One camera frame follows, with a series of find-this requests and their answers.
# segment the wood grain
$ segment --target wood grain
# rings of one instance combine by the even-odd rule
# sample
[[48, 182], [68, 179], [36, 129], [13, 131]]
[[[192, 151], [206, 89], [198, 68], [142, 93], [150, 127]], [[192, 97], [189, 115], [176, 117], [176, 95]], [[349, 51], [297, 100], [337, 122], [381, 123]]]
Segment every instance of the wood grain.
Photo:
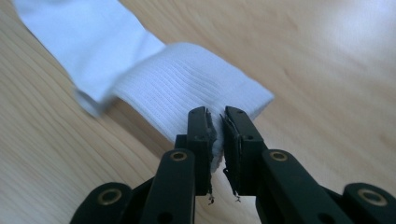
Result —
[[[137, 1], [125, 6], [166, 43], [192, 42], [258, 80], [276, 99], [255, 120], [342, 192], [366, 182], [396, 195], [396, 4], [392, 1]], [[95, 187], [151, 178], [172, 145], [118, 101], [84, 113], [66, 72], [0, 2], [0, 223], [67, 223]], [[196, 223], [260, 223], [254, 198], [197, 198]]]

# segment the white sock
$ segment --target white sock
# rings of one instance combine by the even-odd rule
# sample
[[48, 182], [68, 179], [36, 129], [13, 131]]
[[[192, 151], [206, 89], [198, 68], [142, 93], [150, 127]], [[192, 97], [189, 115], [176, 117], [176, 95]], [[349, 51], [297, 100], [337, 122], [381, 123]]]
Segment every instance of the white sock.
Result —
[[115, 97], [130, 104], [168, 140], [187, 132], [188, 112], [206, 106], [222, 145], [226, 105], [256, 118], [274, 95], [199, 46], [165, 46], [116, 0], [14, 0], [21, 20], [76, 85], [79, 104], [98, 117]]

